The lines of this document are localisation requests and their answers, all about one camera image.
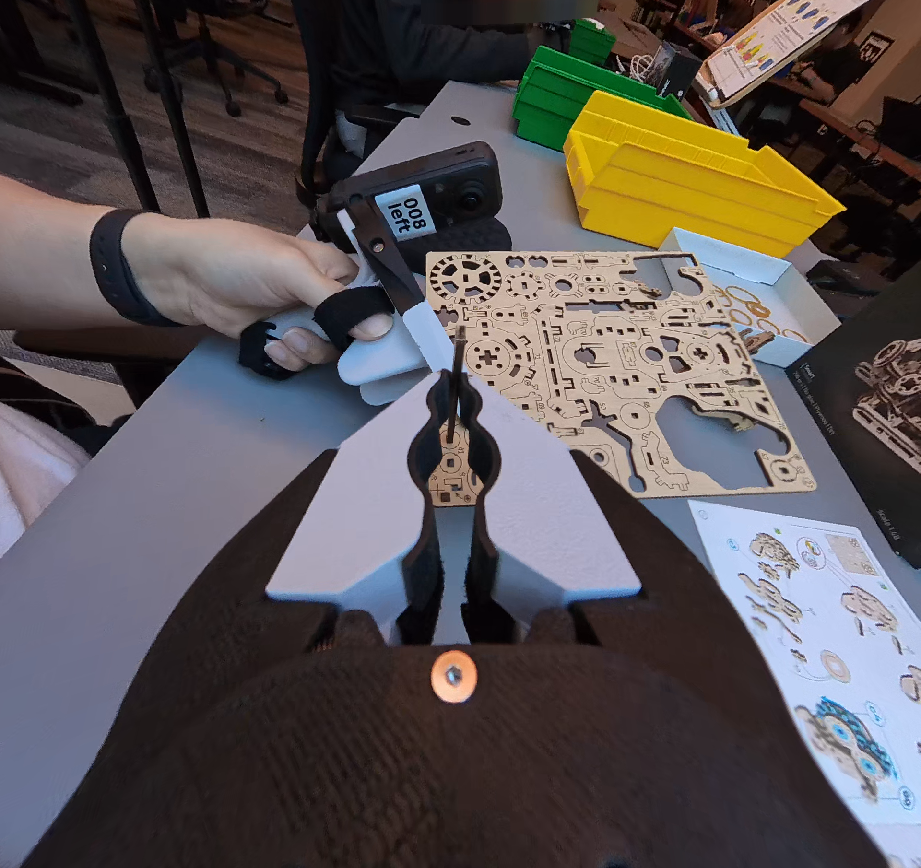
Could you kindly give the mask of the small black box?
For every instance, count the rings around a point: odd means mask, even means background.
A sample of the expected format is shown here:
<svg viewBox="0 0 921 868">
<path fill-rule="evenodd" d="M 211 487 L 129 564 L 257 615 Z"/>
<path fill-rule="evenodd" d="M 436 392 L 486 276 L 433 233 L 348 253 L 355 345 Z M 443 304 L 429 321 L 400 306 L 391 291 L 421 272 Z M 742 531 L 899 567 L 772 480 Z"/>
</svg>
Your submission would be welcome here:
<svg viewBox="0 0 921 868">
<path fill-rule="evenodd" d="M 681 99 L 693 84 L 703 61 L 689 49 L 663 41 L 648 68 L 645 81 L 660 96 Z"/>
</svg>

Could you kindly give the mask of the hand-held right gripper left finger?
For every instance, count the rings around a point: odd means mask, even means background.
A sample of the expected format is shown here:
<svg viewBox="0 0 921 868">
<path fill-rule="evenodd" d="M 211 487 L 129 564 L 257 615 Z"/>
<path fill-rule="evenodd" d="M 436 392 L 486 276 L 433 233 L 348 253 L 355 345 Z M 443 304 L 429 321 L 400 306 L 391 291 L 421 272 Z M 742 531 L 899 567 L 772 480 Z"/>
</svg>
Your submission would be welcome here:
<svg viewBox="0 0 921 868">
<path fill-rule="evenodd" d="M 364 610 L 403 644 L 431 644 L 442 562 L 428 481 L 441 426 L 442 374 L 432 374 L 330 453 L 267 595 Z"/>
</svg>

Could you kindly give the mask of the black foam mat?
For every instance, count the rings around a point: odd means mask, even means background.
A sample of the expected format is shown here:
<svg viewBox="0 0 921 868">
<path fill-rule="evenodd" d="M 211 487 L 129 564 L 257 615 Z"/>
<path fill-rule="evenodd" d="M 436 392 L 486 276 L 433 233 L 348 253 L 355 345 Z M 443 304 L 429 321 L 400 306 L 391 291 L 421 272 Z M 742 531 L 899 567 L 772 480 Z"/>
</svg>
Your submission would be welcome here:
<svg viewBox="0 0 921 868">
<path fill-rule="evenodd" d="M 429 235 L 397 240 L 397 248 L 413 273 L 425 275 L 430 252 L 511 251 L 512 239 L 499 219 L 486 217 L 455 223 Z"/>
</svg>

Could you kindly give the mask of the green plastic bin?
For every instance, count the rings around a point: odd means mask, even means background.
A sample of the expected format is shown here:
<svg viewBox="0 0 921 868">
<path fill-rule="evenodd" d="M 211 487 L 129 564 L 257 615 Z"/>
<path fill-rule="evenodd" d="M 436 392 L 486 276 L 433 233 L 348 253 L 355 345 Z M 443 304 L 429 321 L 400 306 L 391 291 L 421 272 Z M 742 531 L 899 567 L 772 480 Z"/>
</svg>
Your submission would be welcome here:
<svg viewBox="0 0 921 868">
<path fill-rule="evenodd" d="M 676 97 L 659 96 L 654 86 L 540 46 L 515 95 L 512 115 L 518 122 L 517 136 L 560 151 L 570 127 L 595 91 L 691 118 Z"/>
<path fill-rule="evenodd" d="M 570 29 L 568 54 L 574 59 L 601 66 L 611 55 L 616 44 L 616 34 L 601 21 L 594 18 L 580 18 Z"/>
</svg>

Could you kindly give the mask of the black model kit box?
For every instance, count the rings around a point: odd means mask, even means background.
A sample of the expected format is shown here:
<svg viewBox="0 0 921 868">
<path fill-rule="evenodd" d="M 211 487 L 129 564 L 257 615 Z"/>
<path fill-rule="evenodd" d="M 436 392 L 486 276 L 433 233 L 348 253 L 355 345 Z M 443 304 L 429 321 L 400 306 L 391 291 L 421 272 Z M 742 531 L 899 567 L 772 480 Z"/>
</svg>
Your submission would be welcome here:
<svg viewBox="0 0 921 868">
<path fill-rule="evenodd" d="M 920 567 L 920 267 L 787 375 L 893 550 Z"/>
</svg>

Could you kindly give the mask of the yellow plastic bin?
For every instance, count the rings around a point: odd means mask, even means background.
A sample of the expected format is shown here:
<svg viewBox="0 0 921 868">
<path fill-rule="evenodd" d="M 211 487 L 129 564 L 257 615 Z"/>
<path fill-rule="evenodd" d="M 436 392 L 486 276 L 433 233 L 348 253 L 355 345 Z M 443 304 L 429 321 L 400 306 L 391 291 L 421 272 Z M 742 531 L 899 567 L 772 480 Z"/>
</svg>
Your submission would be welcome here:
<svg viewBox="0 0 921 868">
<path fill-rule="evenodd" d="M 770 147 L 601 91 L 564 152 L 582 227 L 652 248 L 680 228 L 784 258 L 845 209 Z"/>
</svg>

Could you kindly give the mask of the person's left hand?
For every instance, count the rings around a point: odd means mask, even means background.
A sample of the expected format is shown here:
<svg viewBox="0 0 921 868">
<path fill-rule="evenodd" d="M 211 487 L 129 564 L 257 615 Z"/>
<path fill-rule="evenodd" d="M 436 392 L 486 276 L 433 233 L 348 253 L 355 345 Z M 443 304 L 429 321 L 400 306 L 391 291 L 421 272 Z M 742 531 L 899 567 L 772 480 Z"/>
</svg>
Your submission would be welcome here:
<svg viewBox="0 0 921 868">
<path fill-rule="evenodd" d="M 320 305 L 358 273 L 333 246 L 226 219 L 141 214 L 126 225 L 121 248 L 158 312 L 232 338 L 255 322 Z"/>
</svg>

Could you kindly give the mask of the person's light clothing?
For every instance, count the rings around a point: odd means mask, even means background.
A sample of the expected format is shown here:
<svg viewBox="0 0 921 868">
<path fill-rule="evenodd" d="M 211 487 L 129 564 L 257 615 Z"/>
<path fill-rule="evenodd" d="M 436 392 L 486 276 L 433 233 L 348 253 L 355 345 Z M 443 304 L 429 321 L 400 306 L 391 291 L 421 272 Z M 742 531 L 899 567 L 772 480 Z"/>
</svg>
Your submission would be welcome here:
<svg viewBox="0 0 921 868">
<path fill-rule="evenodd" d="M 1 361 L 2 554 L 89 461 L 69 433 L 94 424 L 75 402 Z"/>
</svg>

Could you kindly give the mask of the white instruction booklet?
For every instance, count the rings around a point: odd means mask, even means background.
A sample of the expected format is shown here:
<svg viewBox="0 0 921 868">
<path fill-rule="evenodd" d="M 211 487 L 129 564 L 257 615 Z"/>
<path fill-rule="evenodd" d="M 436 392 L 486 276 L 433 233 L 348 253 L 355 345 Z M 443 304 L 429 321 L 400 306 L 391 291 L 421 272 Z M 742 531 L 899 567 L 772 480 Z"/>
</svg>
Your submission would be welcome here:
<svg viewBox="0 0 921 868">
<path fill-rule="evenodd" d="M 689 501 L 721 589 L 826 779 L 920 864 L 920 627 L 857 528 Z"/>
</svg>

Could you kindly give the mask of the pile of tan rubber bands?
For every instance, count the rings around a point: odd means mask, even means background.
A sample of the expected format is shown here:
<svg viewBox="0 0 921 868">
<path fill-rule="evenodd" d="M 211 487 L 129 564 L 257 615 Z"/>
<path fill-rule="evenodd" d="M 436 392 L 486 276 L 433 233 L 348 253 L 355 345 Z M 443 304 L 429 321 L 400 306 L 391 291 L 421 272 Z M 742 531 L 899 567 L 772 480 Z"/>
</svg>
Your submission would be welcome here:
<svg viewBox="0 0 921 868">
<path fill-rule="evenodd" d="M 743 328 L 773 333 L 777 337 L 808 342 L 808 339 L 799 331 L 778 325 L 779 315 L 773 314 L 772 309 L 764 304 L 757 294 L 735 284 L 725 289 L 716 286 L 715 291 L 720 299 L 721 307 L 733 323 Z"/>
</svg>

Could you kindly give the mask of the person's left forearm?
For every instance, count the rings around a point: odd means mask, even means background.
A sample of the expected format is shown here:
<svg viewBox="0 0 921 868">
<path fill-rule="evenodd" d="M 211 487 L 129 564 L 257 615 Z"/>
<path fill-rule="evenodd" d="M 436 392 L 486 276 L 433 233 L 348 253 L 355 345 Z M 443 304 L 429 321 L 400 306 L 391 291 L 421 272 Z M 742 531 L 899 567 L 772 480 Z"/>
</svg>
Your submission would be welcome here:
<svg viewBox="0 0 921 868">
<path fill-rule="evenodd" d="M 1 327 L 118 324 L 95 279 L 89 240 L 110 207 L 58 199 L 1 177 Z"/>
</svg>

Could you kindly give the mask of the laser-cut plywood parts sheet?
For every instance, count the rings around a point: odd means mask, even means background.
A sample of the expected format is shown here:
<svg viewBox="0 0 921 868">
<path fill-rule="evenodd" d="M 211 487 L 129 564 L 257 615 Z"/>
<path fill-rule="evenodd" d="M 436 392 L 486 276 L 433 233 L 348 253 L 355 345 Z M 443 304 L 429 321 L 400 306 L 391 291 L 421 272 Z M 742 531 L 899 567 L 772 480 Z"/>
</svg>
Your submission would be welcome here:
<svg viewBox="0 0 921 868">
<path fill-rule="evenodd" d="M 466 329 L 469 372 L 639 498 L 812 493 L 818 485 L 714 285 L 674 252 L 431 252 L 429 303 Z M 705 422 L 763 428 L 758 480 L 687 468 L 660 424 L 682 399 Z"/>
</svg>

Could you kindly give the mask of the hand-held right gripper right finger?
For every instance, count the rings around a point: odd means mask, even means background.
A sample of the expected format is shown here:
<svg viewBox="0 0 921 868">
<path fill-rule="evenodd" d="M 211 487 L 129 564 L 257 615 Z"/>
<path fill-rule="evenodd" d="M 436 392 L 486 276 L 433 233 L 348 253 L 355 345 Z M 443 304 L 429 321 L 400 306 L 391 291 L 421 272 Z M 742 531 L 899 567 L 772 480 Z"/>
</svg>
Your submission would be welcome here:
<svg viewBox="0 0 921 868">
<path fill-rule="evenodd" d="M 486 382 L 464 377 L 468 462 L 482 484 L 465 575 L 472 643 L 503 644 L 544 609 L 631 597 L 638 575 L 573 455 Z"/>
</svg>

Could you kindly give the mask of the grey desk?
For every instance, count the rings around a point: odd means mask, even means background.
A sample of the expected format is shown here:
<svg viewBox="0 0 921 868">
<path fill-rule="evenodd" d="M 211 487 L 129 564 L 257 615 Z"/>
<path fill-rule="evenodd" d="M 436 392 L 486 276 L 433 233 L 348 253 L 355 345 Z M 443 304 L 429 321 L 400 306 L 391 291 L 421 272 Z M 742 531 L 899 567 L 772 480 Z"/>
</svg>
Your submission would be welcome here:
<svg viewBox="0 0 921 868">
<path fill-rule="evenodd" d="M 366 169 L 486 141 L 500 220 L 525 251 L 628 249 L 579 226 L 562 155 L 513 134 L 510 88 L 449 82 Z M 783 369 L 755 364 L 814 493 L 716 498 L 859 528 L 919 617 L 919 571 L 892 552 Z M 2 559 L 2 866 L 17 866 L 96 757 L 155 636 L 207 563 L 374 410 L 334 368 L 272 382 L 205 340 Z"/>
</svg>

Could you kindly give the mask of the black wrist band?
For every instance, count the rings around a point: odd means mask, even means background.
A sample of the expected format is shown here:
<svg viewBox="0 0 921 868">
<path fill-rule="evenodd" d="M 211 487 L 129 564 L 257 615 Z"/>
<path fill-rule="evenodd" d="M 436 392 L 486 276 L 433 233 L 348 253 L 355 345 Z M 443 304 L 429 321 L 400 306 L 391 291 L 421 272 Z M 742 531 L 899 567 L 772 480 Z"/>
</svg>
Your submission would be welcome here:
<svg viewBox="0 0 921 868">
<path fill-rule="evenodd" d="M 137 286 L 122 251 L 123 232 L 142 210 L 114 209 L 101 215 L 90 234 L 88 252 L 99 291 L 123 318 L 138 325 L 180 328 L 162 315 Z"/>
</svg>

